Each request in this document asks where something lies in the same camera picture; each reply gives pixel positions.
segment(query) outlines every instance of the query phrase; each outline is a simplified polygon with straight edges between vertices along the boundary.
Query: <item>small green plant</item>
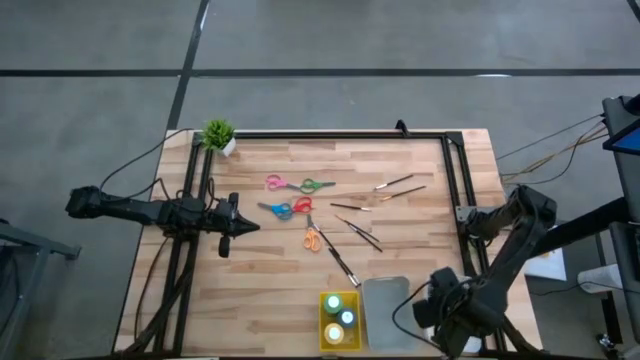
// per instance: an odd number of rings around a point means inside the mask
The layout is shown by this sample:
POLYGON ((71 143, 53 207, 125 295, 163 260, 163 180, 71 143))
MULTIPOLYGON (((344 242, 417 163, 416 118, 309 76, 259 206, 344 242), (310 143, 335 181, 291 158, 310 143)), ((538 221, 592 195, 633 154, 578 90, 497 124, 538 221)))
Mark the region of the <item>small green plant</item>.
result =
POLYGON ((203 144, 206 149, 222 149, 233 138, 235 129, 226 119, 215 119, 207 123, 204 128, 203 144))

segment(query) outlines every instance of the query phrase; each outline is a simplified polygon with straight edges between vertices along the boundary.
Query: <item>white pot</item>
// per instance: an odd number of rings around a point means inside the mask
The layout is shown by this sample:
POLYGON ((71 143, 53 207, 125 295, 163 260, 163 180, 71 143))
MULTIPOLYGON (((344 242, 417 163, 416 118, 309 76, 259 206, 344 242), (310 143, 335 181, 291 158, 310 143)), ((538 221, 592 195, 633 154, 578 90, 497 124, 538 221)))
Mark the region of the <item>white pot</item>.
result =
POLYGON ((224 148, 218 149, 218 152, 224 155, 225 157, 229 157, 229 155, 231 155, 231 153, 233 152, 233 149, 235 148, 236 148, 236 138, 231 138, 231 140, 227 143, 227 145, 225 145, 224 148))

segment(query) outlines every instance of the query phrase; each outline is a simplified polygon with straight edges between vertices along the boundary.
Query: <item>scissors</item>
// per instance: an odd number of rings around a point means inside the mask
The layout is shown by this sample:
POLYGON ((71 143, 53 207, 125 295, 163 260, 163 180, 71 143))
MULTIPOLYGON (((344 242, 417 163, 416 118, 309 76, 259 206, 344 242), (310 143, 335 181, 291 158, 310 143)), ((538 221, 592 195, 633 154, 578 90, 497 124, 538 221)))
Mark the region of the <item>scissors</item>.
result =
POLYGON ((289 189, 300 190, 299 187, 289 184, 288 182, 282 180, 282 178, 278 175, 269 175, 267 176, 267 187, 269 190, 274 191, 277 188, 286 187, 289 189))
POLYGON ((319 182, 315 182, 312 179, 304 179, 304 181, 302 182, 302 185, 300 185, 300 191, 303 192, 304 194, 311 194, 316 192, 316 190, 320 189, 323 186, 333 186, 335 185, 335 182, 324 182, 324 183, 319 183, 319 182))
POLYGON ((303 196, 300 199, 296 200, 296 203, 291 206, 288 203, 282 203, 280 205, 269 205, 265 203, 258 203, 263 209, 273 211, 273 214, 278 217, 280 220, 289 220, 293 216, 293 213, 304 213, 308 214, 311 212, 311 198, 308 196, 303 196))
POLYGON ((302 245, 313 252, 320 251, 322 247, 322 242, 320 241, 318 233, 313 228, 313 221, 311 221, 311 215, 309 214, 307 214, 307 235, 305 235, 302 245))

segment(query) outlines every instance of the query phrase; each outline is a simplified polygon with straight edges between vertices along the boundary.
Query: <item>potted plant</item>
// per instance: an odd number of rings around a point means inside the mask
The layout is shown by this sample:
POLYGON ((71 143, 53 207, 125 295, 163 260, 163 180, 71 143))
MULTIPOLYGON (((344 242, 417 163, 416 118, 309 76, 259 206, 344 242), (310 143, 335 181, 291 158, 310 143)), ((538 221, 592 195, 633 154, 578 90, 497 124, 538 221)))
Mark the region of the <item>potted plant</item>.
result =
POLYGON ((226 119, 209 121, 203 131, 205 149, 218 150, 224 156, 229 156, 236 147, 234 131, 233 126, 226 119))

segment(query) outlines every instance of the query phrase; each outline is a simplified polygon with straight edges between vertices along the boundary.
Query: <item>orange scissors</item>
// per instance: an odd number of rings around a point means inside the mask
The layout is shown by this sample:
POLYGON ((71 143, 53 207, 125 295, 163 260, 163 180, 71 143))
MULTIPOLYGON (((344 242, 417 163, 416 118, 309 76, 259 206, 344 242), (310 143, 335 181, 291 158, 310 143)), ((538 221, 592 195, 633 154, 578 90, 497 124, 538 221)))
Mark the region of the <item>orange scissors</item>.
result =
POLYGON ((313 221, 311 221, 311 215, 309 214, 307 214, 307 235, 305 235, 302 245, 313 252, 318 252, 322 248, 322 241, 313 228, 313 221))

